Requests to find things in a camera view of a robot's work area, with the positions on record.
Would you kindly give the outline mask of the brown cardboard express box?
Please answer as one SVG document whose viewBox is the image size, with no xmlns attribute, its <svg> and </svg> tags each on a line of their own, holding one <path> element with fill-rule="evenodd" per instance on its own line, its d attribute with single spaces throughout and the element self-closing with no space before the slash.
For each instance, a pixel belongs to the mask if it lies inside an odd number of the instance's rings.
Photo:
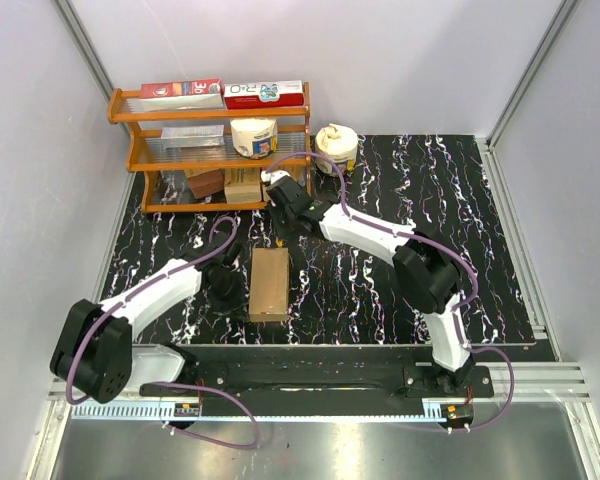
<svg viewBox="0 0 600 480">
<path fill-rule="evenodd" d="M 289 252 L 287 248 L 255 248 L 249 283 L 249 320 L 281 322 L 288 318 Z"/>
</svg>

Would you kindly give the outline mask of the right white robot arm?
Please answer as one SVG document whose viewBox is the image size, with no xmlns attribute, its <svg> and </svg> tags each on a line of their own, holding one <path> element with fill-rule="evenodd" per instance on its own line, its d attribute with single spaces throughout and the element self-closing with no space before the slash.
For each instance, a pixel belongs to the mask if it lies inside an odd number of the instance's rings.
<svg viewBox="0 0 600 480">
<path fill-rule="evenodd" d="M 448 396 L 466 389 L 475 362 L 459 325 L 461 258 L 423 230 L 315 199 L 286 172 L 263 173 L 261 180 L 285 228 L 357 248 L 394 269 L 403 298 L 423 315 L 431 340 L 432 367 L 422 386 Z"/>
</svg>

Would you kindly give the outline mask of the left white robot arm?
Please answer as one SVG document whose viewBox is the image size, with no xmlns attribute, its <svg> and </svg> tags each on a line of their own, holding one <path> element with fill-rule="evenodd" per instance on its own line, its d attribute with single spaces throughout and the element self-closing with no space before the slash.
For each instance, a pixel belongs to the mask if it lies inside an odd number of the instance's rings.
<svg viewBox="0 0 600 480">
<path fill-rule="evenodd" d="M 201 291 L 224 303 L 239 299 L 241 276 L 233 262 L 240 252 L 235 242 L 189 250 L 128 291 L 72 305 L 50 360 L 51 373 L 66 382 L 68 402 L 106 404 L 127 387 L 155 383 L 175 395 L 191 392 L 197 380 L 194 355 L 172 344 L 135 347 L 134 339 Z"/>
</svg>

